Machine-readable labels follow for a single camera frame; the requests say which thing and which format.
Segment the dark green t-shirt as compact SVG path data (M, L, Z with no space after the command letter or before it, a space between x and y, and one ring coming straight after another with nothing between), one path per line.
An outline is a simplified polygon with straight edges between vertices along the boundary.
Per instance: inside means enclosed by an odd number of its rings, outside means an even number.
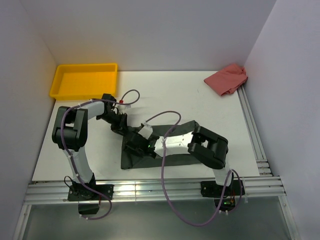
M185 166L199 164L200 161L188 153L188 144L191 142L192 132L200 125L195 121L189 121L178 125L168 134L165 141L166 156L165 166ZM171 125L154 125L151 136L156 137L155 158L151 157L137 157L130 153L124 152L124 137L122 138L121 146L121 165L122 170L141 169L141 168L155 168L162 165L163 154L163 139L165 133L171 128ZM142 127L130 127L129 134L138 134Z

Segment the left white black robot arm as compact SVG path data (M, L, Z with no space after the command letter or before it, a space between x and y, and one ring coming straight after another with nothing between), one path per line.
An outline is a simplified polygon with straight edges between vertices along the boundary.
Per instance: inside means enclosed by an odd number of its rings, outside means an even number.
M111 94L103 94L101 100L93 99L75 107L61 106L57 110L52 141L68 158L73 178L72 191L86 200L96 197L98 188L92 172L85 144L88 139L88 121L92 118L110 124L112 132L124 136L128 133L127 115L115 110L117 100Z

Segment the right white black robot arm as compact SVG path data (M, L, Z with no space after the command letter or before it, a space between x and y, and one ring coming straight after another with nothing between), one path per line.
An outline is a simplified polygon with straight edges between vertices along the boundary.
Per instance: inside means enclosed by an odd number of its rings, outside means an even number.
M121 169L203 164L212 169L217 191L227 195L234 188L228 150L225 137L195 121L135 127L122 139Z

